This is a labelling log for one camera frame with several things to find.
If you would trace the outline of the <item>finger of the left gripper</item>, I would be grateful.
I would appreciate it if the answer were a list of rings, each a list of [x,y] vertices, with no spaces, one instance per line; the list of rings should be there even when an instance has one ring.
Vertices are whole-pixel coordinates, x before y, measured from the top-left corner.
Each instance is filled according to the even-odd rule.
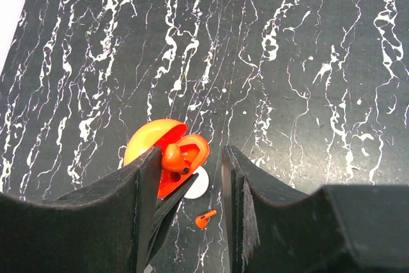
[[[153,215],[152,236],[148,245],[148,256],[146,263],[150,263],[162,248],[180,201],[196,181],[198,174],[192,174],[175,191],[160,201]]]

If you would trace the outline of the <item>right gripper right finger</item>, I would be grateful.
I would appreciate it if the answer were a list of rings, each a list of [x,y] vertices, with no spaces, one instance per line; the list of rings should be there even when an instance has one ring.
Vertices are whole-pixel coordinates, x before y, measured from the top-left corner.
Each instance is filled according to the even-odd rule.
[[[324,185],[305,194],[222,151],[231,272],[407,272],[408,187]]]

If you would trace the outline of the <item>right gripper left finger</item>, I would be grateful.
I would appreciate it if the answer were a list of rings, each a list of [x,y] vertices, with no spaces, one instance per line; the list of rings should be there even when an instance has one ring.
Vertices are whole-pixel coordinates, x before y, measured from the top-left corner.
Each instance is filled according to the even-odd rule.
[[[127,166],[55,200],[1,195],[2,272],[142,272],[162,153],[152,148]]]

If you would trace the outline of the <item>white round disc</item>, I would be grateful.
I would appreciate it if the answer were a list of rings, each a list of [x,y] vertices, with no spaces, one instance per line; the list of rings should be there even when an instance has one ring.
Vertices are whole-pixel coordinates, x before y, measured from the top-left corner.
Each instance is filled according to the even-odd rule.
[[[184,198],[186,199],[198,199],[202,197],[208,190],[210,179],[208,172],[202,166],[199,166],[194,174],[198,174],[195,182],[192,184],[190,189],[185,193]]]

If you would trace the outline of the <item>orange earbud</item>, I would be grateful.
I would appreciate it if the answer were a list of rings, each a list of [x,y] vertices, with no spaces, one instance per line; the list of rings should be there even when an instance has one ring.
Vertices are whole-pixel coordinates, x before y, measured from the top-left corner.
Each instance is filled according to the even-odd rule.
[[[215,216],[217,214],[216,210],[211,210],[205,214],[201,214],[196,217],[195,219],[195,224],[199,229],[204,229],[208,225],[208,221],[211,217]]]
[[[165,149],[161,160],[162,169],[179,174],[186,174],[190,171],[189,164],[183,159],[180,147],[176,143],[171,143]]]

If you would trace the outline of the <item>orange earbud charging case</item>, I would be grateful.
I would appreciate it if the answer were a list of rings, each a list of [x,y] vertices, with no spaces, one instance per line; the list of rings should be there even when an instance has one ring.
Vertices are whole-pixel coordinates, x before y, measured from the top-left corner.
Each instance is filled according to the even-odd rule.
[[[162,151],[157,197],[166,198],[202,166],[210,154],[208,141],[199,134],[186,134],[187,124],[174,119],[150,121],[130,138],[123,158],[126,166],[148,149]]]

